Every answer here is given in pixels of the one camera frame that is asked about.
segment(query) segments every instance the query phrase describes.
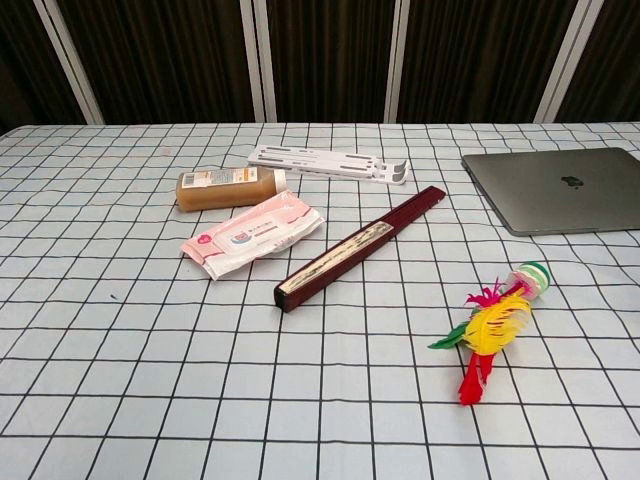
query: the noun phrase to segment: green feather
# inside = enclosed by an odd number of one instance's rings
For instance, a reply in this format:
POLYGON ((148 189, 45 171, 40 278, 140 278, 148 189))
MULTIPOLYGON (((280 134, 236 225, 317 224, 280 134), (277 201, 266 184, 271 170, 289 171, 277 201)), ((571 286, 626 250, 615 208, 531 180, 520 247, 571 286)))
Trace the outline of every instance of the green feather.
POLYGON ((436 343, 432 343, 429 345, 429 348, 440 349, 440 348, 453 348, 456 344, 462 340, 462 335, 464 335, 464 331, 469 325, 469 322, 462 322, 456 328, 449 332, 446 338, 442 340, 438 340, 436 343))

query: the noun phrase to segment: brown liquid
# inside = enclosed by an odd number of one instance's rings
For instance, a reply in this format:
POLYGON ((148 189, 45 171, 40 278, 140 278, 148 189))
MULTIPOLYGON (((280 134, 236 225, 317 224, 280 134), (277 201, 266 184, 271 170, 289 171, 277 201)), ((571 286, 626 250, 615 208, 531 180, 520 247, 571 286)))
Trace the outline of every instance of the brown liquid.
POLYGON ((180 174, 176 184, 176 198, 180 210, 193 212, 213 208, 257 205, 279 193, 276 188, 273 170, 264 167, 252 168, 258 169, 258 179, 254 182, 211 185, 207 187, 184 188, 182 179, 185 174, 180 174))

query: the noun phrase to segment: yellow feather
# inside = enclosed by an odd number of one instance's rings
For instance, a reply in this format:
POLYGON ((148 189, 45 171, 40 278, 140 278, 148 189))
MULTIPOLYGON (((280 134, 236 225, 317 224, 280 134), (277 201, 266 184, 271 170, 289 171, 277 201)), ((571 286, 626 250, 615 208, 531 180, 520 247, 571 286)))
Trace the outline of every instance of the yellow feather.
POLYGON ((471 317, 463 338, 478 355, 493 355, 511 342, 530 318, 529 302, 509 295, 471 317))

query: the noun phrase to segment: laptop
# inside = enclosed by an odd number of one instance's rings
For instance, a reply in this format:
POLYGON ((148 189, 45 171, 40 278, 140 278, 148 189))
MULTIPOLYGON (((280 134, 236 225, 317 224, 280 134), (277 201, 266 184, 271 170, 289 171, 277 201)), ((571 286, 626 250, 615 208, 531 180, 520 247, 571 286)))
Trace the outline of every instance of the laptop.
POLYGON ((465 155, 513 235, 640 229, 640 160, 621 148, 465 155))

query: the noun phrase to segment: apple logo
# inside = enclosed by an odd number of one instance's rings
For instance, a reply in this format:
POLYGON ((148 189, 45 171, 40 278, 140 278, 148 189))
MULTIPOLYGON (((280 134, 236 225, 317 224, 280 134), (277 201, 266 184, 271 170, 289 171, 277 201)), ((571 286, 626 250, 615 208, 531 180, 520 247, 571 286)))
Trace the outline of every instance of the apple logo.
POLYGON ((560 180, 565 182, 570 187, 575 188, 576 190, 578 189, 578 187, 582 187, 584 185, 584 182, 582 180, 572 176, 562 177, 560 180))

